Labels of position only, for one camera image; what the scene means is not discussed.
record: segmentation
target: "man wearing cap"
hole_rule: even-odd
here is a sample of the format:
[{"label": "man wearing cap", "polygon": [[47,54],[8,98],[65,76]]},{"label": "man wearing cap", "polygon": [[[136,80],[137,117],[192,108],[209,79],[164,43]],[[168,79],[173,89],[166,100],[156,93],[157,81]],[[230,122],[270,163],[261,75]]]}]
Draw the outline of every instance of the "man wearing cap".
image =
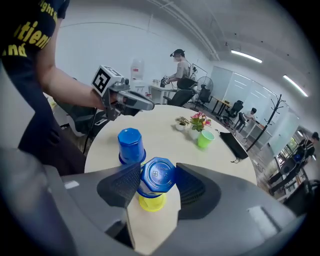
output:
[{"label": "man wearing cap", "polygon": [[[308,163],[310,158],[315,153],[315,144],[317,144],[318,141],[319,141],[319,134],[317,132],[314,132],[310,139],[303,139],[299,143],[299,146],[296,149],[296,152],[295,152],[295,154],[293,154],[292,157],[296,162],[301,161],[301,165],[299,165],[299,167],[290,171],[283,181],[281,181],[280,183],[278,183],[277,185],[275,185],[274,187],[269,189],[269,193],[272,196],[279,188],[281,188],[282,186],[285,186],[287,183],[292,181],[292,179],[300,171],[300,168],[305,166]],[[282,177],[282,173],[279,171],[276,175],[272,176],[267,182],[271,185],[271,184],[275,183],[280,177]]]},{"label": "man wearing cap", "polygon": [[185,51],[182,49],[176,49],[170,57],[174,58],[174,62],[178,62],[176,73],[169,76],[167,83],[178,82],[184,77],[189,77],[189,64],[185,58]]}]

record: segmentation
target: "man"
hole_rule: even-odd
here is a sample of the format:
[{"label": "man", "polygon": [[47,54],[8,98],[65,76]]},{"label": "man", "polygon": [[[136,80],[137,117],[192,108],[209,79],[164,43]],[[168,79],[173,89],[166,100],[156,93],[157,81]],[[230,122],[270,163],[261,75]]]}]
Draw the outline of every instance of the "man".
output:
[{"label": "man", "polygon": [[176,49],[171,55],[174,58],[174,62],[178,62],[176,73],[169,76],[167,84],[172,82],[178,82],[180,79],[189,77],[189,64],[185,57],[185,51],[182,49]]},{"label": "man", "polygon": [[[317,132],[314,132],[312,134],[311,139],[303,139],[296,149],[295,154],[293,154],[292,158],[294,161],[297,162],[296,167],[289,172],[289,174],[286,176],[286,178],[281,181],[279,184],[275,185],[271,189],[269,189],[270,195],[274,195],[274,193],[281,188],[282,186],[285,186],[287,183],[289,183],[300,171],[300,168],[305,166],[315,153],[315,144],[317,144],[319,141],[319,134]],[[271,185],[275,183],[278,179],[282,177],[282,173],[279,171],[276,175],[271,177],[267,182]]]},{"label": "man", "polygon": [[244,125],[244,126],[248,126],[248,121],[249,120],[253,120],[253,121],[256,121],[255,119],[255,113],[257,112],[257,110],[253,107],[251,109],[251,111],[248,111],[246,114],[243,114],[243,117],[244,117],[244,122],[242,120],[240,120],[240,124],[236,127],[236,131],[239,131],[241,126]]},{"label": "man", "polygon": [[35,112],[18,148],[34,155],[44,165],[56,167],[60,175],[83,173],[86,157],[63,135],[43,92],[61,102],[104,109],[91,86],[56,67],[56,40],[69,1],[19,3],[17,8],[21,8],[21,14],[15,13],[12,23],[9,22],[10,31],[1,49],[9,78]]}]

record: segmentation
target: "white ceiling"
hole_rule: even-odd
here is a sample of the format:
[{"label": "white ceiling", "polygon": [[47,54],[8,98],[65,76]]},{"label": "white ceiling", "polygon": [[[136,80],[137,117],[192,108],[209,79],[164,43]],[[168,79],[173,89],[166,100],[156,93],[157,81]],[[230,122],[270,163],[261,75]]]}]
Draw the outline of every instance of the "white ceiling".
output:
[{"label": "white ceiling", "polygon": [[165,5],[162,10],[181,10],[201,29],[218,58],[253,67],[238,50],[258,59],[256,71],[279,82],[286,91],[300,93],[282,76],[288,75],[318,102],[319,63],[304,33],[285,9],[273,0],[147,0]]}]

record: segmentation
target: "white desk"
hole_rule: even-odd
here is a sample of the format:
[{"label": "white desk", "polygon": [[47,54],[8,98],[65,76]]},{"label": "white desk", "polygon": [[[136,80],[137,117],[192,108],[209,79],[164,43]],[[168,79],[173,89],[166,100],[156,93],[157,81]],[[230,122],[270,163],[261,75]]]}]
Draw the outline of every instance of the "white desk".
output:
[{"label": "white desk", "polygon": [[164,99],[164,96],[169,97],[169,94],[175,92],[177,89],[172,88],[171,84],[167,84],[166,87],[160,87],[158,85],[150,85],[150,93],[152,101],[155,104],[165,104],[167,100]]},{"label": "white desk", "polygon": [[[250,136],[250,134],[252,133],[252,131],[254,130],[255,127],[259,127],[261,130],[263,130],[264,128],[262,128],[259,124],[257,124],[255,121],[251,120],[251,122],[253,122],[253,126],[251,128],[251,130],[249,131],[249,133],[246,135],[246,139]],[[272,134],[270,132],[268,132],[268,130],[264,131],[266,134],[268,134],[270,136],[270,138],[266,141],[266,143],[263,144],[263,146],[260,148],[260,150],[262,150],[267,144],[268,142],[271,140],[271,138],[273,137]]]},{"label": "white desk", "polygon": [[[206,149],[195,145],[187,133],[175,128],[175,118],[189,118],[196,112],[187,108],[156,105],[152,111],[139,112],[136,116],[121,115],[109,122],[93,141],[85,162],[86,173],[119,166],[118,134],[122,129],[135,128],[142,135],[146,159],[168,158],[177,162],[196,165],[224,174],[243,178],[257,184],[256,174],[250,158],[238,164],[231,163],[236,157],[215,129],[228,132],[222,125],[212,121],[206,128],[215,140]],[[127,207],[128,229],[136,252],[152,253],[176,228],[180,210],[180,194],[176,185],[166,194],[167,202],[158,212],[147,212],[141,208],[137,193]]]}]

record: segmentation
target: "black cap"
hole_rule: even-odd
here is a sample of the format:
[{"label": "black cap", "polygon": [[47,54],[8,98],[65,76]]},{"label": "black cap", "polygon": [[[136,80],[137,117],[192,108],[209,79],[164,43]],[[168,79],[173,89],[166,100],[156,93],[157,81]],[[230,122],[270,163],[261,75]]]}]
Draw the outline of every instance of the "black cap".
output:
[{"label": "black cap", "polygon": [[173,57],[175,54],[181,54],[182,56],[184,56],[185,51],[182,49],[176,49],[173,53],[170,54],[170,57]]},{"label": "black cap", "polygon": [[315,131],[315,132],[312,134],[312,138],[313,138],[313,139],[316,139],[317,141],[319,141],[319,134]]}]

